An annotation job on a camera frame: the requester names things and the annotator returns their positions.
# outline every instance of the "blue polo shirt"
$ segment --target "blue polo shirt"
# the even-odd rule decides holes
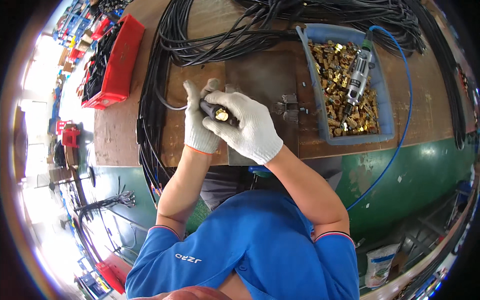
[[[180,241],[155,226],[127,276],[127,298],[189,286],[218,288],[233,269],[253,299],[359,299],[353,240],[312,224],[293,200],[272,191],[242,192]]]

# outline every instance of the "metal plate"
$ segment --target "metal plate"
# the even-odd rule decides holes
[[[297,92],[295,57],[289,51],[262,51],[225,62],[225,86],[227,92],[238,91],[264,104],[272,111],[272,105],[282,102],[283,95]],[[285,146],[298,156],[298,124],[288,122],[282,115],[270,114],[278,136]],[[229,165],[256,165],[228,147]]]

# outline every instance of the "plastic bag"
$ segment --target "plastic bag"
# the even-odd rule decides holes
[[[368,266],[365,275],[367,287],[377,288],[385,283],[399,246],[400,244],[393,244],[367,253]]]

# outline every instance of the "pile of brass fittings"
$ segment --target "pile of brass fittings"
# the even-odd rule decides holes
[[[314,44],[309,40],[308,44],[315,58],[315,67],[322,84],[330,137],[377,134],[380,129],[377,91],[370,89],[370,77],[368,77],[360,104],[355,106],[350,117],[347,117],[344,129],[340,128],[346,104],[346,87],[350,79],[348,69],[360,47],[351,42],[347,45],[334,44],[332,41],[326,44]]]

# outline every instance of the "white work glove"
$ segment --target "white work glove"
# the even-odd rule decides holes
[[[227,94],[214,91],[205,97],[211,104],[220,104],[240,121],[238,128],[205,118],[206,128],[221,137],[241,155],[264,165],[274,158],[283,146],[273,126],[268,108],[241,93]]]
[[[185,110],[185,145],[198,152],[212,154],[218,148],[220,138],[202,125],[204,115],[200,109],[200,98],[218,89],[218,79],[211,78],[201,92],[190,81],[183,82],[187,91],[187,109]]]

